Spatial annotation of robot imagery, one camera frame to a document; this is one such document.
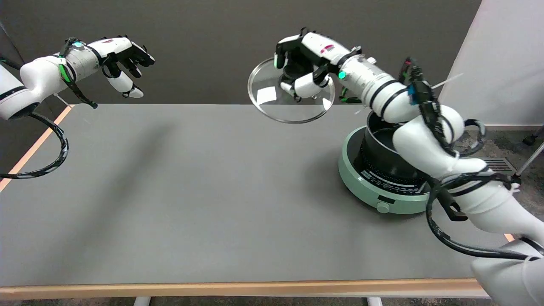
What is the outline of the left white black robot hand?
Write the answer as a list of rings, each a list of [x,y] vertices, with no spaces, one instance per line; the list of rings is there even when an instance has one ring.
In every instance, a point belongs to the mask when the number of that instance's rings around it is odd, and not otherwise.
[[[144,46],[139,46],[127,36],[104,37],[87,44],[87,48],[97,56],[99,68],[109,84],[125,98],[139,99],[144,96],[130,76],[119,68],[120,63],[135,77],[142,77],[139,66],[155,64],[155,58]]]

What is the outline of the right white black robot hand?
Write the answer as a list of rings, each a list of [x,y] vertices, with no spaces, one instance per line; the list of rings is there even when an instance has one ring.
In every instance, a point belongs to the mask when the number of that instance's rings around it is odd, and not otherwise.
[[[342,64],[360,54],[360,46],[349,50],[329,36],[302,28],[276,44],[274,68],[283,73],[280,87],[300,102],[329,86],[331,75],[345,75]]]

